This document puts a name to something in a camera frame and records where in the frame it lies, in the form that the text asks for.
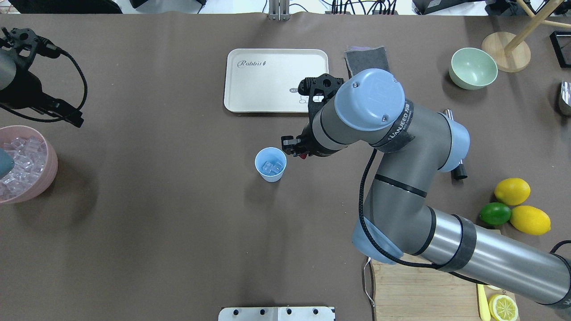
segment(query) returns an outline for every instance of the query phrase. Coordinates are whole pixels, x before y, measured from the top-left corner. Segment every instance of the lemon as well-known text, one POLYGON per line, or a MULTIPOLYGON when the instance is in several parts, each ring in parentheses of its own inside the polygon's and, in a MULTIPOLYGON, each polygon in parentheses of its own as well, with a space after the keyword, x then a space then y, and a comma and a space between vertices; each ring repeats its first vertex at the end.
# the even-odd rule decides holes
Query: lemon
POLYGON ((541 235, 551 230, 549 216, 539 208, 529 205, 514 207, 509 222, 518 230, 532 235, 541 235))
POLYGON ((494 195, 503 204, 513 206, 523 203, 531 191, 529 184, 523 179, 507 178, 496 185, 494 195))
POLYGON ((492 295, 489 308, 490 314, 498 321, 516 321, 519 315, 516 302, 505 294, 492 295))

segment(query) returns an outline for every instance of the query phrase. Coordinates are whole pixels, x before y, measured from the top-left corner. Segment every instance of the white tray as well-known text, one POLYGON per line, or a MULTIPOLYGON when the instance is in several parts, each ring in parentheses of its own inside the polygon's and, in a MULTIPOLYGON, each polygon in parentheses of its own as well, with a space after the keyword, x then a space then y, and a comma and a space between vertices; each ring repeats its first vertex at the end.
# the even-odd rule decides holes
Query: white tray
POLYGON ((234 113, 307 113, 299 82, 328 72, 327 54, 318 49, 234 49, 226 63, 224 106, 234 113))
POLYGON ((335 321, 333 307, 224 308, 218 321, 335 321))

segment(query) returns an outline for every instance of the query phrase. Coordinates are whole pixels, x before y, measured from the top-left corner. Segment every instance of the pink bucket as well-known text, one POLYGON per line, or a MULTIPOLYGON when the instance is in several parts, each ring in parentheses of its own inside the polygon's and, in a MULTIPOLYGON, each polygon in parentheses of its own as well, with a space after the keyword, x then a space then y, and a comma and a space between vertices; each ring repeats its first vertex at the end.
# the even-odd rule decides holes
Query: pink bucket
POLYGON ((53 146, 46 140, 46 138, 42 134, 40 134, 39 131, 28 126, 20 126, 20 125, 0 128, 0 144, 10 143, 16 137, 29 139, 31 136, 35 136, 40 141, 46 143, 47 147, 46 165, 42 173, 38 177, 38 180, 36 180, 36 182, 32 184, 30 188, 28 188, 22 194, 16 197, 7 200, 0 200, 0 205, 24 202, 25 200, 34 198, 39 194, 41 194, 42 192, 44 192, 54 181, 55 173, 58 171, 58 157, 55 154, 53 146))

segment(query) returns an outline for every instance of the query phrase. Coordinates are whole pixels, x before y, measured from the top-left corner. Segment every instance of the velcro strap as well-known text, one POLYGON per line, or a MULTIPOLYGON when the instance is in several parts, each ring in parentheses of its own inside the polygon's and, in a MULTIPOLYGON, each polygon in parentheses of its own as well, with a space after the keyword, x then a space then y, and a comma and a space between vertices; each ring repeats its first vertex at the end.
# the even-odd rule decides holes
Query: velcro strap
POLYGON ((414 110, 415 104, 406 99, 402 113, 393 122, 387 134, 380 141, 371 144, 371 146, 383 153, 392 153, 410 143, 415 137, 409 134, 407 129, 411 124, 414 110))
POLYGON ((458 271, 465 267, 466 264, 470 262, 470 259, 474 254, 474 250, 476 249, 477 235, 474 223, 465 218, 461 218, 458 215, 452 214, 452 216, 457 218, 460 222, 460 244, 458 245, 458 250, 456 250, 452 259, 438 269, 442 272, 458 271))

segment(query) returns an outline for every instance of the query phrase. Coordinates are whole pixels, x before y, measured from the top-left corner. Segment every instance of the yellow knife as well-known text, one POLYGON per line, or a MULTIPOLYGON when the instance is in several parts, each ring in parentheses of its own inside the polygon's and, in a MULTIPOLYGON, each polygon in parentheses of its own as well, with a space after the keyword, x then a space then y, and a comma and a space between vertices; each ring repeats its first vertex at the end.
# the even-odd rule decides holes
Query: yellow knife
POLYGON ((480 310, 480 319, 482 321, 490 321, 490 308, 488 307, 488 299, 486 298, 486 291, 482 284, 478 284, 478 309, 480 310))

